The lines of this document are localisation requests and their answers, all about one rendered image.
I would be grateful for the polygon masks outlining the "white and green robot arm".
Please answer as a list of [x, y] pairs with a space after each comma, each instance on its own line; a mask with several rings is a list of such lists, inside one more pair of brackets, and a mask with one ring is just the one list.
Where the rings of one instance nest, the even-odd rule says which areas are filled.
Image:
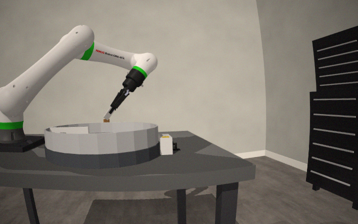
[[73, 59], [107, 63], [129, 70], [126, 79], [137, 87], [158, 65], [152, 53], [131, 53], [94, 41], [93, 30], [86, 25], [74, 27], [59, 43], [8, 85], [0, 88], [0, 143], [27, 140], [23, 112], [40, 90]]

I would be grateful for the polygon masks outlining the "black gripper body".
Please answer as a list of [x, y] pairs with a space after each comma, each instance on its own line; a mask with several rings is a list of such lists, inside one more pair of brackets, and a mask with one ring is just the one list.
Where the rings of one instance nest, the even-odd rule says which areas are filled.
[[137, 88], [137, 85], [135, 84], [135, 82], [129, 78], [126, 78], [125, 81], [122, 83], [122, 85], [124, 87], [124, 91], [122, 92], [122, 94], [127, 90], [129, 90], [128, 92], [134, 92], [135, 89]]

